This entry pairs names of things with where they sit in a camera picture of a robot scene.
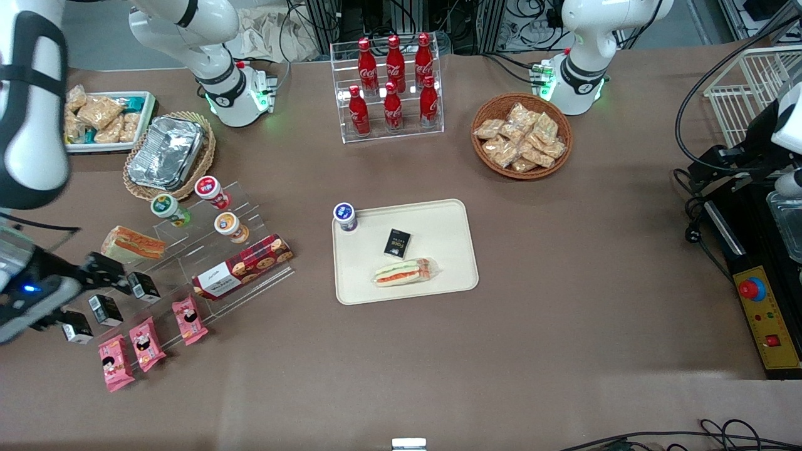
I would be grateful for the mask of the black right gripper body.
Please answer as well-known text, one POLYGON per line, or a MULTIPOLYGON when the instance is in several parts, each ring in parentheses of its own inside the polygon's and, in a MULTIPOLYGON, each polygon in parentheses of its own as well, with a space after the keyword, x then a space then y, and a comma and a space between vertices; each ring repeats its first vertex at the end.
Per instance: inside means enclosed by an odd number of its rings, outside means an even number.
POLYGON ((41 288, 43 283, 68 281, 82 289, 80 268, 35 245, 17 229, 2 226, 1 286, 3 289, 41 288))

